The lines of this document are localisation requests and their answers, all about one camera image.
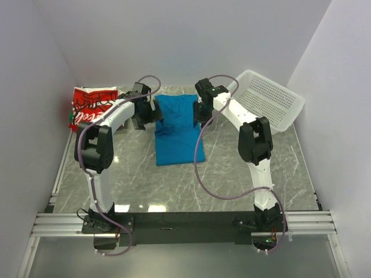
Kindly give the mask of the blue t shirt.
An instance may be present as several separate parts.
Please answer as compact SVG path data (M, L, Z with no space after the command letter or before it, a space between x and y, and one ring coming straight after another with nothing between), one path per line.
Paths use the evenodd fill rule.
M155 125L157 166L192 163L200 127L193 126L193 103L196 94L179 96L157 95L163 121Z

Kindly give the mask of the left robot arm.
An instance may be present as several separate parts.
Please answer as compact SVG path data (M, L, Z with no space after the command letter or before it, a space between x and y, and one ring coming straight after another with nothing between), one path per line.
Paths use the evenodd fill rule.
M97 119L78 125L75 160L86 176L90 194L88 217L84 222L100 232L108 233L119 227L109 188L108 168L114 160L113 135L128 119L137 130L145 130L146 124L163 120L152 94L149 86L136 82L132 90L119 95Z

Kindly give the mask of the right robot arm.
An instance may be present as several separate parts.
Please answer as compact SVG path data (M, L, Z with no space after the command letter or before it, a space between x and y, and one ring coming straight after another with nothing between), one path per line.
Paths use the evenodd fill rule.
M195 84L199 100L193 103L194 126L201 132L224 115L238 130L238 153L247 163L252 177L254 193L254 220L252 228L267 231L284 219L284 209L273 190L271 177L272 134L269 120L249 112L223 86L213 86L209 78Z

